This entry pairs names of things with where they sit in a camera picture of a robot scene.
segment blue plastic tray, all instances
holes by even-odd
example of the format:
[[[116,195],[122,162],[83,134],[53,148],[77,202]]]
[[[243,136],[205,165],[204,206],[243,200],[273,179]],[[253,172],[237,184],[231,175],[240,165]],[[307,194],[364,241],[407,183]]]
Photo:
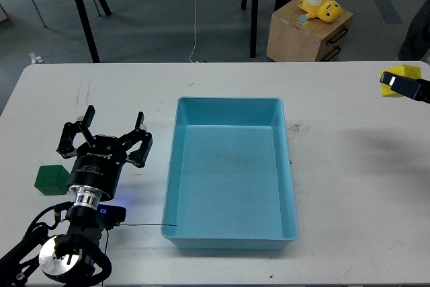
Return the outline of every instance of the blue plastic tray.
[[[163,223],[180,248],[282,249],[298,236],[277,98],[183,97]]]

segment green cube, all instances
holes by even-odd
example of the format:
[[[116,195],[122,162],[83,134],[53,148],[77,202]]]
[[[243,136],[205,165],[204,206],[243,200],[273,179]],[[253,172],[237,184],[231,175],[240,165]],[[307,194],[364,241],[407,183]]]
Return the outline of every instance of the green cube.
[[[69,176],[62,165],[40,166],[34,187],[44,195],[65,195]]]

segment yellow cube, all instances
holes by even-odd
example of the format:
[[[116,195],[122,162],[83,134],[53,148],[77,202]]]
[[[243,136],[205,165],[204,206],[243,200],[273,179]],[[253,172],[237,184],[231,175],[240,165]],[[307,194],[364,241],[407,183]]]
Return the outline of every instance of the yellow cube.
[[[421,69],[413,65],[400,65],[398,67],[392,67],[391,69],[386,69],[385,71],[381,72],[380,77],[382,77],[382,73],[384,72],[391,72],[395,75],[400,75],[401,77],[408,77],[409,79],[421,78]],[[381,84],[381,90],[382,90],[383,97],[402,97],[403,96],[394,91],[391,91],[390,86],[387,84]]]

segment yellow plush toy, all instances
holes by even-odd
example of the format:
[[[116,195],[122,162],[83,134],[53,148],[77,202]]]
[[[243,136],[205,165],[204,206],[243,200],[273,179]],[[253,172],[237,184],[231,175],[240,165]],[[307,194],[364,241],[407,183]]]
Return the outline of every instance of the yellow plush toy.
[[[334,0],[299,0],[298,7],[307,11],[307,18],[333,22],[342,14],[341,6]]]

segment drawer handle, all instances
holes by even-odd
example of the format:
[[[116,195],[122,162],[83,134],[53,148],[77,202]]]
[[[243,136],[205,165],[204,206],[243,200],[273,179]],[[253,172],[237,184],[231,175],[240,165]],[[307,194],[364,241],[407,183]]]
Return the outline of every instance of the drawer handle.
[[[337,37],[334,40],[327,40],[327,42],[325,44],[334,44],[334,43],[338,42],[346,34],[348,34],[348,29],[346,27],[344,27],[342,29],[342,32],[340,32],[339,35],[337,35]]]
[[[321,62],[329,62],[330,60],[333,60],[333,59],[334,59],[334,57],[335,57],[336,55],[338,55],[340,52],[341,52],[341,48],[340,48],[340,47],[336,47],[334,50],[332,50],[332,51],[330,51],[330,52],[329,52],[329,54],[330,54],[330,53],[333,53],[333,54],[332,54],[332,55],[330,55],[330,57],[328,57],[328,58],[323,57],[323,58],[321,59]]]

